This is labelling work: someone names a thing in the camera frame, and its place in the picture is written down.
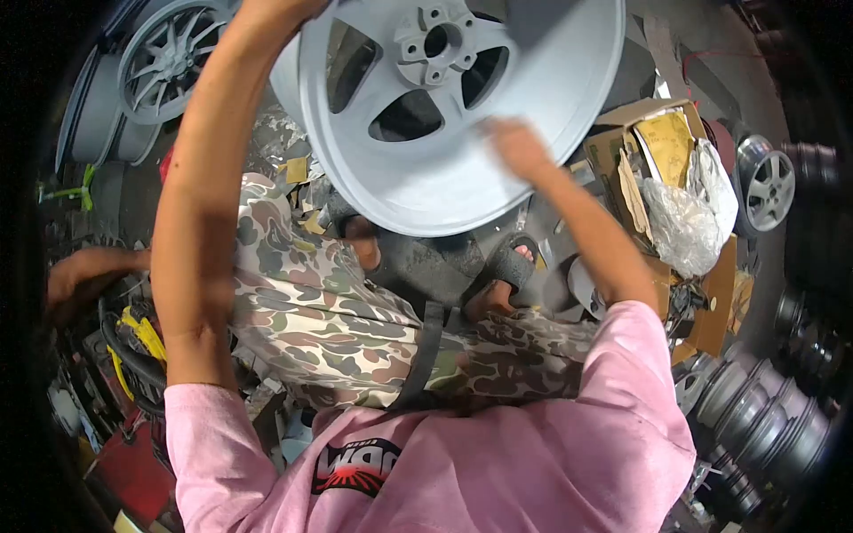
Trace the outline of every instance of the foot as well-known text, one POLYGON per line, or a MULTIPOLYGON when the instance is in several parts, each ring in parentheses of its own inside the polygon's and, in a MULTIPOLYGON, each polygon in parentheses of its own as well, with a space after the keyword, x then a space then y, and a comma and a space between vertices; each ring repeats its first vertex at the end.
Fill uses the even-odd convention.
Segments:
MULTIPOLYGON (((533 252, 527 246, 518 246, 515 251, 531 263, 533 262, 533 252)), ((513 286, 505 281, 491 281, 465 304, 465 317, 470 322, 476 323, 484 320, 489 313, 497 313, 500 316, 512 315, 515 311, 515 308, 509 304, 512 291, 513 286)))
POLYGON ((379 268, 381 259, 376 227, 367 218, 356 215, 344 224, 344 241, 356 249, 358 262, 365 271, 379 268))

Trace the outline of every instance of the center bore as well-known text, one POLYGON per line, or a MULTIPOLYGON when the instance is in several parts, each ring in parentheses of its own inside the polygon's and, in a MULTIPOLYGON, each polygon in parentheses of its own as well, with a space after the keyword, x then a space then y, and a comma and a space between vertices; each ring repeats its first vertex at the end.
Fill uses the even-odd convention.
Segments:
POLYGON ((426 57, 435 57, 447 49, 447 30, 443 26, 435 26, 424 39, 424 54, 426 57))

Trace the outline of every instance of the cardboard box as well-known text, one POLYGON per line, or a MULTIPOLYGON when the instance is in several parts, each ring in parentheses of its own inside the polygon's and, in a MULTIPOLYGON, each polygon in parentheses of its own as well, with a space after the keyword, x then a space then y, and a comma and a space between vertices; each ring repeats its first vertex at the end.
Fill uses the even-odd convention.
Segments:
MULTIPOLYGON (((595 122, 598 132, 583 142, 584 152, 593 171, 604 183, 614 217, 638 247, 650 254, 654 254, 654 248, 648 214, 642 203, 640 189, 624 156, 628 152, 640 152, 633 133, 634 124, 649 115, 672 107, 682 109, 693 137, 707 138, 702 120, 690 100, 647 98, 601 115, 595 122)), ((669 313, 672 270, 668 264, 651 255, 646 256, 646 263, 652 271, 655 290, 658 294, 658 316, 661 320, 665 320, 669 313)), ((702 288, 708 298, 716 298, 717 305, 713 311, 696 311, 690 335, 673 351, 673 365, 684 361, 697 351, 707 352, 714 357, 720 356, 727 331, 728 313, 732 306, 736 270, 737 238, 732 236, 720 251, 717 264, 705 275, 702 282, 702 288)))
POLYGON ((617 107, 601 115, 595 121, 597 130, 605 129, 596 135, 587 137, 583 142, 583 151, 593 167, 596 176, 604 183, 607 199, 611 202, 613 215, 646 252, 653 250, 652 233, 649 228, 648 214, 643 206, 630 166, 620 156, 620 150, 640 152, 634 137, 633 126, 649 115, 665 109, 680 107, 687 118, 690 133, 695 138, 706 139, 705 127, 690 100, 655 100, 646 98, 617 107))
POLYGON ((719 357, 722 342, 728 331, 728 313, 732 309, 734 276, 737 273, 738 239, 732 235, 722 247, 717 264, 702 280, 702 289, 708 299, 716 298, 713 311, 696 311, 696 320, 690 335, 672 352, 672 364, 684 361, 697 351, 719 357))

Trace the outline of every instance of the red object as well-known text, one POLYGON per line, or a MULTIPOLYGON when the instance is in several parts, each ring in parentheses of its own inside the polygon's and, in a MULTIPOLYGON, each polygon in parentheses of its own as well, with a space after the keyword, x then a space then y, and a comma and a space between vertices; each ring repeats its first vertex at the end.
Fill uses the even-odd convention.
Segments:
POLYGON ((702 119, 702 122, 705 124, 705 133, 708 135, 708 139, 714 144, 717 153, 720 154, 722 168, 731 174, 734 170, 734 140, 732 135, 728 133, 725 126, 716 120, 702 119))
POLYGON ((165 177, 169 174, 169 165, 171 165, 171 154, 175 151, 175 147, 169 148, 166 152, 163 161, 160 162, 160 184, 165 184, 165 177))
MULTIPOLYGON (((125 421, 130 429, 136 416, 125 421)), ((151 423, 144 421, 126 443, 115 432, 98 454, 96 464, 86 476, 87 484, 100 485, 113 501, 145 527, 154 522, 169 505, 175 490, 175 477, 154 457, 151 423)))

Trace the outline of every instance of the plastic bag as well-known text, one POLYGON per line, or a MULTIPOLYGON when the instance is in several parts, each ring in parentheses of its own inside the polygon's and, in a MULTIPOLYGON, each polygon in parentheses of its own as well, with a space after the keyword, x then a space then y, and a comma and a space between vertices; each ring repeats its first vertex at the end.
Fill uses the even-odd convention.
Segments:
POLYGON ((654 247, 683 278, 703 275, 717 262, 717 223, 711 208, 682 188, 640 180, 654 247))
POLYGON ((638 186, 661 261, 685 279, 707 274, 717 263, 738 211, 737 197, 713 145, 706 139, 697 141, 684 189, 653 179, 640 180, 638 186))

